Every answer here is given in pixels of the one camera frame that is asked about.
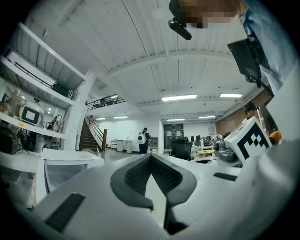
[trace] wooden table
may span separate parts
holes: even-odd
[[[203,157],[206,157],[207,154],[213,154],[215,152],[215,150],[202,150],[202,151],[197,151],[197,153],[195,154],[195,156],[201,156],[202,158]]]

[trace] white wall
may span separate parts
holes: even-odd
[[[110,146],[110,143],[114,139],[126,140],[129,137],[132,141],[132,150],[139,151],[139,145],[137,144],[137,136],[143,130],[148,128],[148,133],[151,137],[159,137],[159,121],[158,116],[143,116],[143,117],[130,117],[126,120],[104,120],[96,121],[101,131],[107,129],[106,143]]]
[[[213,134],[210,134],[209,128],[213,128]],[[200,135],[201,137],[206,137],[209,135],[214,137],[217,134],[216,125],[213,122],[184,123],[183,130],[184,130],[184,136],[188,137],[189,141],[191,140],[191,136],[194,136],[194,138],[197,135]]]

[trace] backpack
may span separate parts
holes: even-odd
[[[140,132],[140,134],[137,136],[137,142],[139,144],[145,144],[146,136],[145,136],[145,134],[143,134],[143,132]]]

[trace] white shelf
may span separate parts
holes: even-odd
[[[27,59],[34,67],[48,74],[53,80],[75,90],[87,80],[80,71],[56,53],[47,43],[41,40],[23,23],[18,27],[10,40],[9,46]]]
[[[43,135],[46,135],[46,136],[51,136],[51,137],[57,137],[57,138],[61,138],[61,139],[66,139],[66,135],[65,134],[58,133],[58,132],[55,132],[55,131],[51,131],[51,130],[48,130],[48,129],[45,129],[45,128],[42,128],[42,127],[36,127],[36,126],[31,125],[29,123],[20,121],[17,118],[10,117],[10,116],[8,116],[7,114],[5,114],[3,112],[0,112],[0,119],[4,120],[4,121],[6,121],[6,122],[8,122],[10,124],[13,124],[13,125],[15,125],[17,127],[29,130],[31,132],[43,134]]]
[[[40,158],[41,154],[35,152],[23,151],[13,155],[0,152],[0,165],[22,172],[36,173]]]
[[[1,75],[4,80],[20,88],[20,90],[53,106],[67,109],[75,104],[75,102],[69,98],[64,97],[38,82],[4,57],[1,57]]]

